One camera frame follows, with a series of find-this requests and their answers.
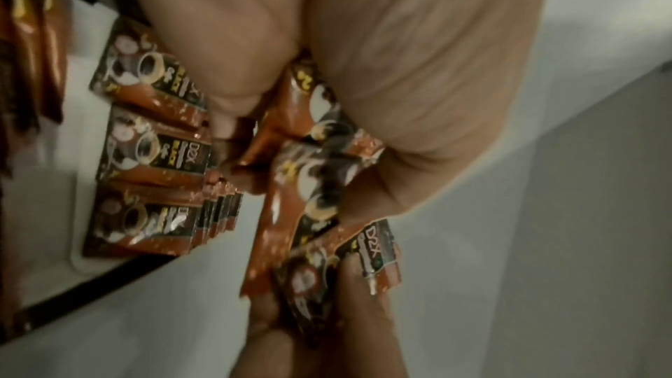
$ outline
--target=hand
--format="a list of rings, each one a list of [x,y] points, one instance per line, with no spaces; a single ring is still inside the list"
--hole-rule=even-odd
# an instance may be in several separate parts
[[[407,211],[496,138],[543,0],[141,0],[209,96],[235,158],[281,70],[308,47],[344,111],[388,149],[343,196],[342,221]]]
[[[231,378],[407,377],[386,296],[369,294],[357,255],[339,267],[335,314],[339,325],[310,349],[279,324],[273,295],[252,300],[247,343]]]

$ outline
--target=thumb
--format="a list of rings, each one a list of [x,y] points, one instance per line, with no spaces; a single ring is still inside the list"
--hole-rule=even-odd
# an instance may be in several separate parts
[[[371,295],[358,254],[351,254],[339,266],[336,309],[344,323],[346,376],[407,376],[393,322]]]
[[[405,213],[436,195],[497,138],[502,118],[445,146],[441,155],[406,153],[387,148],[377,164],[345,188],[338,215],[343,224],[370,223]]]

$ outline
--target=fingernail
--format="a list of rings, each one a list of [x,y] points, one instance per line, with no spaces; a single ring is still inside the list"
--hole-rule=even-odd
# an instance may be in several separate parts
[[[350,253],[342,263],[342,267],[345,268],[345,271],[348,275],[351,276],[363,276],[364,269],[362,268],[362,259],[359,253]]]

